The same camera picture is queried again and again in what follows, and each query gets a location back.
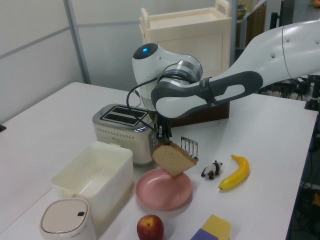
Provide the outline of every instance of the bread slice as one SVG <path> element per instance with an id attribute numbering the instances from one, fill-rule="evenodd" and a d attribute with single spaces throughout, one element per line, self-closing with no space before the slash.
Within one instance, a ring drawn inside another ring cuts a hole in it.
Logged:
<path id="1" fill-rule="evenodd" d="M 172 141 L 170 145 L 159 144 L 152 152 L 152 159 L 173 178 L 197 164 L 186 150 Z"/>

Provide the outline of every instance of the silver toaster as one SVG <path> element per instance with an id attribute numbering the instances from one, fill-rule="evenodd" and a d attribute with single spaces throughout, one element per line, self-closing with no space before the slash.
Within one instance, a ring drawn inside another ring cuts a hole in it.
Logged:
<path id="1" fill-rule="evenodd" d="M 98 111 L 92 118 L 96 138 L 99 142 L 116 144 L 130 149 L 133 153 L 133 163 L 145 165 L 151 163 L 152 151 L 158 144 L 156 133 L 148 125 L 152 120 L 146 109 L 126 105 L 110 104 Z"/>

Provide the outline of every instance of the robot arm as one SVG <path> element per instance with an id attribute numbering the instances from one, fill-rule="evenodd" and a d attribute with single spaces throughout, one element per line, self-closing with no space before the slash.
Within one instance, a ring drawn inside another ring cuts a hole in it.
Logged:
<path id="1" fill-rule="evenodd" d="M 192 56 L 164 50 L 155 43 L 132 57 L 144 106 L 166 118 L 179 118 L 255 93 L 281 80 L 320 71 L 320 20 L 274 28 L 255 37 L 224 73 L 201 79 Z"/>

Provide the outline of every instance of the yellow sponge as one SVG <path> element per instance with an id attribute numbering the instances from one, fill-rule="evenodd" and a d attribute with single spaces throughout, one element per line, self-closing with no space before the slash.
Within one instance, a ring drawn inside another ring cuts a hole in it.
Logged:
<path id="1" fill-rule="evenodd" d="M 213 214 L 201 228 L 219 240 L 229 240 L 230 238 L 230 223 Z"/>

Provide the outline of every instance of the apple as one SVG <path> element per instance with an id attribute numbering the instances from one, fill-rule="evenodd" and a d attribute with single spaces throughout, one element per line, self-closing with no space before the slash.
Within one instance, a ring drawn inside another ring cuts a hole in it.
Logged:
<path id="1" fill-rule="evenodd" d="M 145 215 L 138 221 L 136 231 L 140 240 L 162 240 L 164 224 L 156 215 Z"/>

